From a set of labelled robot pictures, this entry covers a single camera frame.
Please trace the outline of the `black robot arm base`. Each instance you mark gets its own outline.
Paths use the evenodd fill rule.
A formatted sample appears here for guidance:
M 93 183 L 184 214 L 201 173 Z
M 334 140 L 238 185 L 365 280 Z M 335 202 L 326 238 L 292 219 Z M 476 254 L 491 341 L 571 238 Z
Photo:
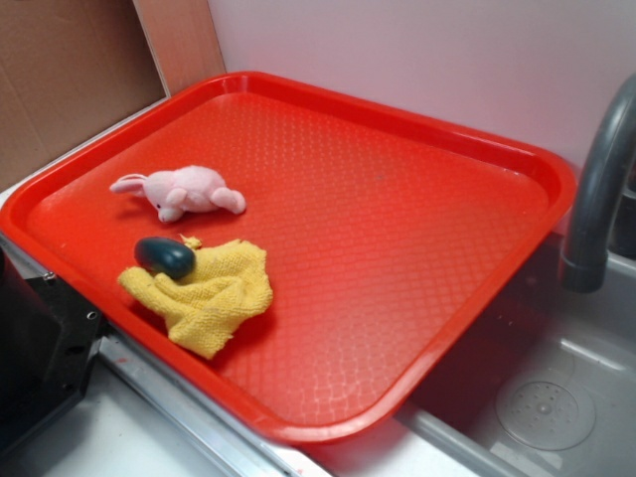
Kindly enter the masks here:
M 1 254 L 1 454 L 84 397 L 101 312 L 64 280 L 25 278 Z

